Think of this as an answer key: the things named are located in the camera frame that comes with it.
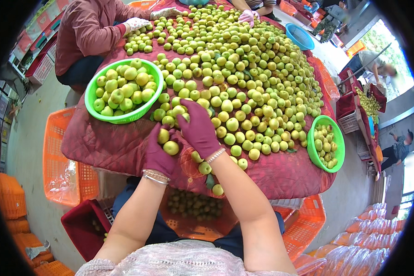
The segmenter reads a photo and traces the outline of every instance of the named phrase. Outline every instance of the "red jacket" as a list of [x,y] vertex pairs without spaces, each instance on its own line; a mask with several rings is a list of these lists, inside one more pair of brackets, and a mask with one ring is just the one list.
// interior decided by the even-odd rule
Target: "red jacket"
[[121,0],[73,0],[58,30],[55,74],[64,74],[77,60],[111,51],[126,27],[113,26],[132,17],[149,19],[151,11],[132,8]]

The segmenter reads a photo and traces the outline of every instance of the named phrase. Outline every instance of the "green plastic basket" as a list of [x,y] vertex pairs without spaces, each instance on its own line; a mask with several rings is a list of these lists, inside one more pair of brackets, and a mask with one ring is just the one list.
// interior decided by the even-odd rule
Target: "green plastic basket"
[[[334,142],[337,144],[337,151],[335,152],[335,157],[337,159],[337,165],[334,166],[332,169],[329,169],[324,166],[324,164],[320,161],[319,157],[317,156],[316,147],[314,145],[314,128],[316,124],[325,124],[331,125],[333,127],[334,133]],[[311,125],[310,130],[308,131],[307,135],[307,151],[308,156],[310,157],[311,161],[318,166],[319,168],[325,170],[329,173],[337,172],[343,165],[343,160],[345,159],[345,142],[343,140],[342,132],[340,131],[339,126],[336,122],[333,121],[332,118],[326,115],[320,115],[316,119],[314,119],[313,124]]]
[[109,64],[105,68],[101,69],[96,75],[94,75],[92,80],[90,80],[90,82],[89,82],[89,84],[86,88],[85,95],[84,95],[84,103],[86,105],[87,111],[94,118],[97,118],[100,121],[105,121],[105,122],[109,122],[109,123],[112,123],[112,124],[127,124],[127,123],[133,122],[135,120],[138,120],[139,118],[144,116],[144,114],[146,114],[149,111],[149,109],[152,107],[154,102],[160,96],[160,94],[162,92],[162,86],[163,86],[163,83],[164,83],[164,78],[162,77],[161,71],[155,64],[151,63],[148,60],[143,60],[142,59],[141,61],[143,63],[143,67],[145,67],[149,70],[149,75],[152,75],[155,78],[155,82],[158,86],[158,88],[157,88],[155,94],[153,95],[152,99],[150,99],[148,102],[144,103],[141,107],[139,107],[138,109],[132,111],[131,113],[127,113],[127,114],[120,115],[120,116],[115,116],[115,117],[103,116],[103,115],[101,115],[100,113],[98,113],[94,110],[93,104],[94,104],[95,100],[97,99],[97,96],[95,95],[95,91],[98,88],[97,79],[100,76],[105,75],[106,72],[109,69],[115,70],[119,65],[130,65],[130,62],[132,61],[132,59],[133,58],[128,58],[128,59],[125,59],[125,60],[120,60],[120,61],[114,62],[112,64]]

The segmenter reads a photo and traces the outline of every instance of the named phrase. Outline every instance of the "purple glove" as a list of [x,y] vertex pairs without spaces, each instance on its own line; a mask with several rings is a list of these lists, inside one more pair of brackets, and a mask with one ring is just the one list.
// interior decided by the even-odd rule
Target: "purple glove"
[[207,158],[221,146],[215,135],[213,126],[207,111],[196,102],[185,99],[180,100],[181,105],[187,107],[190,114],[190,123],[180,114],[177,115],[179,126],[184,139],[199,153],[201,158]]
[[[146,150],[146,164],[144,165],[144,168],[157,170],[166,177],[170,178],[177,163],[178,155],[171,156],[167,154],[158,144],[158,134],[160,128],[161,123],[158,123],[150,132],[149,143],[147,144]],[[163,128],[169,129],[169,126],[165,124]],[[169,130],[170,140],[172,140],[175,131],[175,129]]]
[[261,17],[257,11],[252,11],[253,16],[256,16],[256,19],[259,20]]
[[250,28],[253,28],[253,26],[255,25],[255,22],[254,22],[254,15],[251,10],[245,10],[239,16],[238,23],[242,23],[242,22],[248,22],[250,24]]

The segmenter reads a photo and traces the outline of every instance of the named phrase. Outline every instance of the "bracelet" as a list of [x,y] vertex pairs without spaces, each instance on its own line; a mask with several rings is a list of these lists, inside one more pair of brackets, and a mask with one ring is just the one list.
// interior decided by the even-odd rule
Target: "bracelet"
[[217,158],[218,156],[220,156],[223,152],[225,152],[226,149],[221,147],[221,149],[219,151],[217,151],[212,157],[210,157],[209,160],[207,160],[207,163],[211,163],[213,160],[215,160],[215,158]]
[[151,170],[143,170],[143,177],[154,180],[163,185],[168,185],[170,181],[170,178],[166,177],[165,175],[155,173]]

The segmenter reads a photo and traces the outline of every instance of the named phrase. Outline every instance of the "person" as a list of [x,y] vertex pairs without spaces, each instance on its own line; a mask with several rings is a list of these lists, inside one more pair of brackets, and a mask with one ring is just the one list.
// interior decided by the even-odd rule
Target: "person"
[[[158,219],[162,220],[158,208],[177,165],[177,157],[168,155],[157,142],[161,128],[158,123],[148,137],[143,177],[116,214],[101,249],[76,275],[297,274],[282,240],[280,216],[276,216],[259,187],[221,147],[207,111],[185,99],[181,99],[181,104],[190,113],[190,122],[177,115],[184,139],[214,170],[239,226],[231,231],[232,237],[226,235],[224,240],[211,243],[178,240],[164,229],[167,226],[163,221],[156,225]],[[169,132],[170,139],[175,140],[175,130]],[[159,232],[164,236],[161,241],[156,240]]]
[[341,19],[346,16],[345,10],[347,6],[342,1],[338,5],[332,5],[325,8],[327,14],[313,31],[309,31],[313,36],[317,35],[321,30],[325,30],[320,38],[320,43],[328,42],[336,30],[342,26]]
[[[176,8],[142,10],[121,0],[73,0],[64,11],[57,36],[55,74],[60,83],[83,93],[118,41],[135,26],[134,17],[155,20],[182,14]],[[113,26],[114,22],[123,22]]]
[[400,165],[408,155],[409,145],[411,145],[412,140],[414,139],[414,134],[409,129],[406,135],[397,136],[392,132],[390,132],[389,135],[392,135],[397,143],[382,150],[383,157],[388,157],[388,159],[381,164],[382,171],[391,167],[392,164]]
[[362,50],[357,52],[353,58],[350,59],[350,61],[345,65],[345,67],[342,69],[345,70],[346,68],[350,68],[353,73],[356,73],[360,68],[362,68],[364,65],[365,68],[360,70],[358,73],[356,73],[356,78],[360,78],[365,71],[372,72],[374,74],[374,77],[376,79],[376,83],[378,87],[382,87],[382,84],[379,80],[379,75],[385,77],[387,75],[389,76],[395,76],[397,74],[397,70],[391,63],[387,63],[381,56],[378,56],[379,53],[375,51],[370,50]]
[[281,22],[280,19],[274,16],[273,8],[276,5],[276,0],[228,0],[238,10],[242,11],[238,22],[248,22],[250,27],[254,26],[254,18],[257,20],[261,16]]

